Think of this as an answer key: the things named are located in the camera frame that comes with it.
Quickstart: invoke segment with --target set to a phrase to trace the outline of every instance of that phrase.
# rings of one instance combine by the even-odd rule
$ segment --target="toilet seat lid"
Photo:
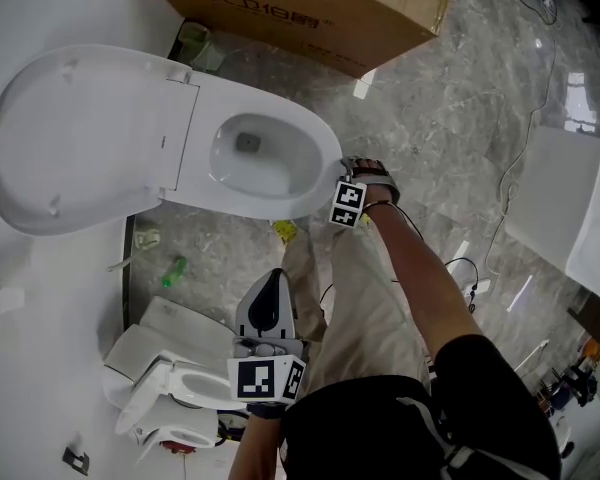
[[[175,183],[164,179],[174,171],[165,162],[178,154],[177,144],[164,147],[165,130],[188,126],[197,95],[181,83],[189,71],[102,45],[31,61],[0,95],[2,219],[26,234],[58,235],[160,204],[160,188]]]

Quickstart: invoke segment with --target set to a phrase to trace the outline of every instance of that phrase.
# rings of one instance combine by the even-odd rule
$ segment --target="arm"
[[[367,203],[391,199],[381,186],[367,189]],[[413,320],[429,353],[435,358],[453,339],[482,334],[467,311],[462,293],[442,261],[391,206],[368,210],[391,257],[400,286],[409,301]]]
[[[280,420],[251,415],[229,480],[272,480],[276,475]]]

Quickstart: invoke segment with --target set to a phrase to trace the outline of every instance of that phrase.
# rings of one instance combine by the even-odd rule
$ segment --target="white toilet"
[[[163,199],[301,217],[331,197],[341,157],[333,131],[295,103],[111,46],[45,53],[0,96],[0,216],[30,235]]]
[[[244,403],[231,399],[227,372],[234,336],[231,329],[211,318],[153,297],[140,325],[130,326],[105,359],[104,393],[122,410],[116,432],[133,430],[166,396],[168,401],[162,406],[174,414],[191,410],[186,407],[243,409]],[[164,407],[160,414],[168,414]],[[165,425],[178,421],[175,415],[172,419]]]

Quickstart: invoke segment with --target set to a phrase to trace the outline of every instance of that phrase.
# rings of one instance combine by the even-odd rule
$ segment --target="green object on box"
[[[187,268],[187,258],[182,256],[176,259],[175,265],[170,272],[166,273],[162,276],[162,286],[165,288],[171,288],[175,283],[177,283],[182,275],[184,274],[184,269]]]

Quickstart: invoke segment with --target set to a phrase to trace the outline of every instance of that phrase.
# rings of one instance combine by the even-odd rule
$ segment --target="marble floor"
[[[581,22],[585,11],[577,0],[557,2],[558,22],[548,27],[518,0],[452,0],[440,37],[380,67],[365,99],[353,95],[356,80],[332,69],[216,36],[227,53],[219,76],[309,108],[333,128],[346,155],[383,159],[402,191],[401,206],[443,260],[469,242],[466,256],[491,280],[476,298],[474,317],[504,357],[517,366],[550,340],[521,370],[527,380],[577,357],[583,331],[566,309],[578,285],[504,229],[489,261],[500,275],[484,260],[500,221],[498,183],[523,147],[530,111],[544,101],[554,51],[548,104],[536,124],[600,136],[600,33]],[[322,290],[331,282],[334,231],[326,215],[323,208],[310,219]],[[279,266],[283,253],[265,221],[172,203],[139,215],[137,225],[160,228],[162,243],[136,252],[131,322],[158,294],[231,324],[240,298]],[[160,277],[177,255],[188,258],[189,268],[182,282],[165,289]],[[528,297],[508,312],[530,275]],[[473,280],[468,265],[454,276],[461,286]]]

